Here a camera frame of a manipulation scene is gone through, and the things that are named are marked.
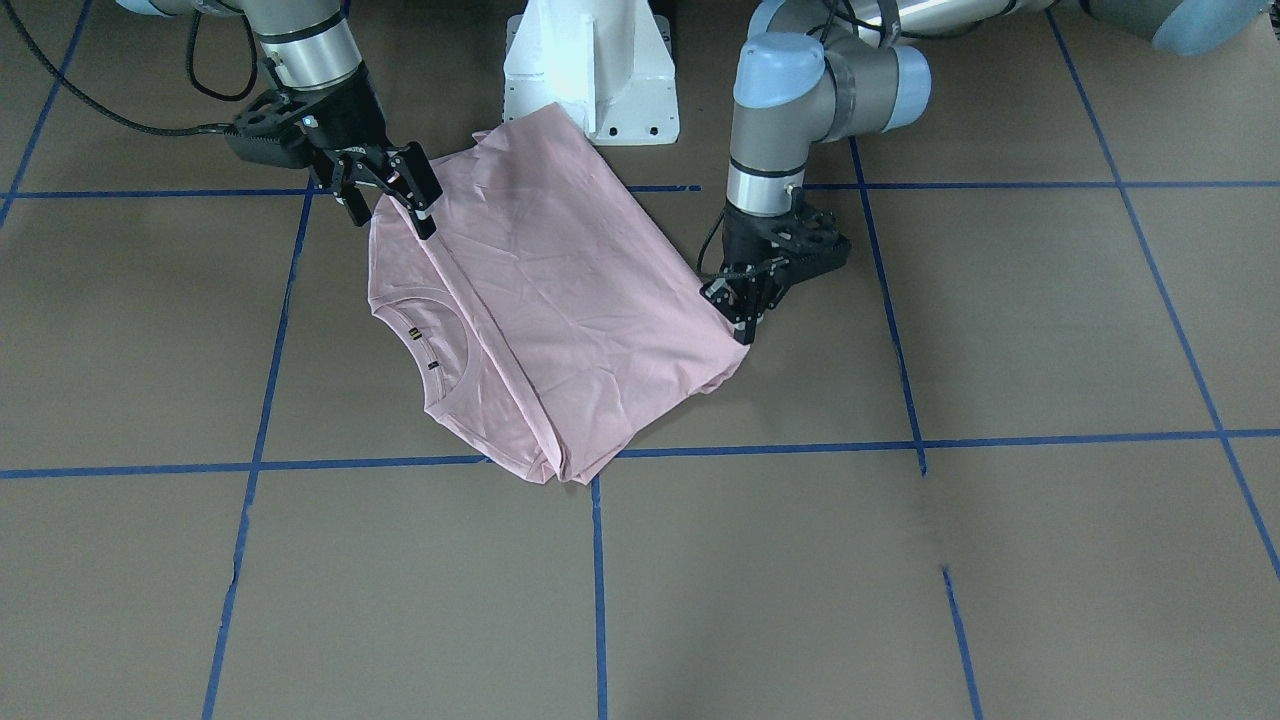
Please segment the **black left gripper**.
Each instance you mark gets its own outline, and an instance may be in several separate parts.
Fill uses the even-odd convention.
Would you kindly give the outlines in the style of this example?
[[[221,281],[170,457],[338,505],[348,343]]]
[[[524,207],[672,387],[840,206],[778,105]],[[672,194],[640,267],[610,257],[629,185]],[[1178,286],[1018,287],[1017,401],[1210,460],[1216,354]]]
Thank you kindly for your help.
[[[754,343],[755,325],[783,292],[777,273],[790,263],[794,223],[792,210],[759,217],[726,205],[700,250],[704,259],[716,231],[722,231],[722,261],[718,270],[700,273],[701,296],[733,325],[742,346]]]

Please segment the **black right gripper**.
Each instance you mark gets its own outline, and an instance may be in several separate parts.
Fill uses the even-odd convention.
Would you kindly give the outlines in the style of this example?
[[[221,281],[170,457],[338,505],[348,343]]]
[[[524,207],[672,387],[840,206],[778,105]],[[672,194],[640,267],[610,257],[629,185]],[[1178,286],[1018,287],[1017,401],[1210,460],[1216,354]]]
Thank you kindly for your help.
[[[433,217],[442,186],[422,146],[415,141],[390,141],[387,117],[374,88],[367,64],[330,87],[307,96],[307,115],[314,126],[303,131],[330,161],[320,177],[347,210],[355,227],[365,227],[371,210],[358,183],[371,184],[408,206],[410,220],[420,240],[436,233]]]

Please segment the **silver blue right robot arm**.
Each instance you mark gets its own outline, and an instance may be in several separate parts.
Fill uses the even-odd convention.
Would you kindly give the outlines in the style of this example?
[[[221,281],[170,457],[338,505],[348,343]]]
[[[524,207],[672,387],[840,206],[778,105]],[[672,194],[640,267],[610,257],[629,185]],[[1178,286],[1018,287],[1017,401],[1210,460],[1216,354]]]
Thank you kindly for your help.
[[[442,187],[416,142],[396,146],[362,53],[338,1],[123,1],[142,15],[238,15],[260,44],[269,87],[224,136],[241,159],[308,169],[355,225],[369,223],[360,186],[379,188],[407,213],[419,236],[436,225]]]

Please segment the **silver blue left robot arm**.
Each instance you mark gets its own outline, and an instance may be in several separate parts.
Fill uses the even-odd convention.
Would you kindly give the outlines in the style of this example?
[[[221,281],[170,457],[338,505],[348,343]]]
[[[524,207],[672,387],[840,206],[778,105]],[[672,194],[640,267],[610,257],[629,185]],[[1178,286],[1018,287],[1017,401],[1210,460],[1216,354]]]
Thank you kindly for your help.
[[[844,266],[851,243],[803,184],[812,147],[910,126],[932,95],[920,41],[960,38],[1047,1],[763,1],[733,85],[722,263],[703,297],[741,345],[788,290]]]

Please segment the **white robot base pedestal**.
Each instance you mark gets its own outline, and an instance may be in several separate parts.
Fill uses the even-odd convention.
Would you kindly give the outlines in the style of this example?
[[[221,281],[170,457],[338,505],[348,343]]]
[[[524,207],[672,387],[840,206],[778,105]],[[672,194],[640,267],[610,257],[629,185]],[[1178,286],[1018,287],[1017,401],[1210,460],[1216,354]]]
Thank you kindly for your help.
[[[673,12],[662,1],[529,1],[506,22],[504,122],[558,104],[596,146],[675,143]]]

